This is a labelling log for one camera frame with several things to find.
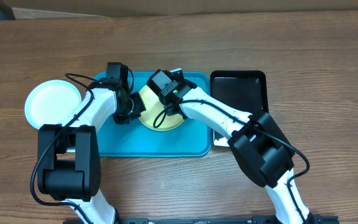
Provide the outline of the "light blue plate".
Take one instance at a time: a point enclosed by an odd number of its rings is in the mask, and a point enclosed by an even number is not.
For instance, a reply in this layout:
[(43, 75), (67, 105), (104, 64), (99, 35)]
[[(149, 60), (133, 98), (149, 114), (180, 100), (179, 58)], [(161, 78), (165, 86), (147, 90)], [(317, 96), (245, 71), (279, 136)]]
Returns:
[(69, 116), (80, 104), (79, 90), (69, 82), (50, 80), (36, 86), (28, 95), (24, 113), (35, 129), (44, 124), (57, 124)]

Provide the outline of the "yellow plate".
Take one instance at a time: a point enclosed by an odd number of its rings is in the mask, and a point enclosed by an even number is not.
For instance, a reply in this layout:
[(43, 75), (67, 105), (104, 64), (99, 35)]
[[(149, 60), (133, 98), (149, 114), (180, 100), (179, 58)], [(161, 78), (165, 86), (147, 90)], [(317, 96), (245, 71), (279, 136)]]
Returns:
[(141, 112), (139, 119), (146, 127), (157, 131), (168, 131), (184, 122), (184, 119), (180, 114), (172, 116), (166, 115), (163, 123), (159, 127), (153, 127), (155, 118), (164, 109), (163, 104), (161, 104), (158, 96), (147, 85), (142, 87), (139, 94), (146, 108), (145, 111)]

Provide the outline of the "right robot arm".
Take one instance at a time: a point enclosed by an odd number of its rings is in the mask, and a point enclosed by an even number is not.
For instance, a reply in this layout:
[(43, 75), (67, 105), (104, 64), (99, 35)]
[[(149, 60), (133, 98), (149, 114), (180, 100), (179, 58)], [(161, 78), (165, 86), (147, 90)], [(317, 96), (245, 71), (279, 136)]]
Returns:
[(302, 202), (295, 179), (306, 168), (294, 172), (293, 156), (306, 156), (293, 147), (274, 119), (264, 111), (250, 113), (234, 109), (214, 99), (183, 76), (181, 69), (157, 70), (147, 86), (164, 106), (153, 122), (159, 127), (167, 115), (201, 121), (228, 140), (241, 171), (266, 189), (280, 223), (311, 223), (313, 216)]

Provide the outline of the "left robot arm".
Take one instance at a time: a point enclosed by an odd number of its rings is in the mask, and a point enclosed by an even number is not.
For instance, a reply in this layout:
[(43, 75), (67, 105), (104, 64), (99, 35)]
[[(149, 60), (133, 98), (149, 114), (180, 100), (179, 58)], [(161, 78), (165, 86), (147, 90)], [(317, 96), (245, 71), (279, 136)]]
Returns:
[(30, 178), (30, 192), (37, 203), (69, 206), (82, 223), (120, 222), (100, 189), (97, 133), (108, 118), (129, 124), (145, 111), (133, 87), (132, 70), (121, 62), (109, 62), (105, 76), (92, 79), (85, 100), (67, 119), (40, 127), (37, 163)]

